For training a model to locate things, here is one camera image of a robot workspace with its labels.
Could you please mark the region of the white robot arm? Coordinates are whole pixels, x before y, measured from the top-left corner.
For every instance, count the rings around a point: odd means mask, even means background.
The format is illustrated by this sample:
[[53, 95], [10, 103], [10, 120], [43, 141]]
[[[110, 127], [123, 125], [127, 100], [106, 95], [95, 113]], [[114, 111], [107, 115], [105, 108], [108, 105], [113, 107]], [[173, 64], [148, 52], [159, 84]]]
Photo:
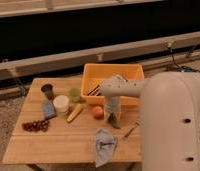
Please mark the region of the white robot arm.
[[105, 109], [140, 99], [142, 171], [200, 171], [200, 73], [163, 72], [145, 80], [112, 76], [100, 84]]

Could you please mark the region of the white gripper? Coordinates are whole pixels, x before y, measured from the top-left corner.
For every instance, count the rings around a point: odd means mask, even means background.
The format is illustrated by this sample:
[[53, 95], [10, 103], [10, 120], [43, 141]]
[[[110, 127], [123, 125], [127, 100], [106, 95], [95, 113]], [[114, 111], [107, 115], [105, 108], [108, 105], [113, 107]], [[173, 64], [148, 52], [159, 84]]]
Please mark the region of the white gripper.
[[119, 96], [106, 97], [104, 101], [105, 115], [109, 117], [115, 114], [117, 117], [121, 115], [121, 98]]

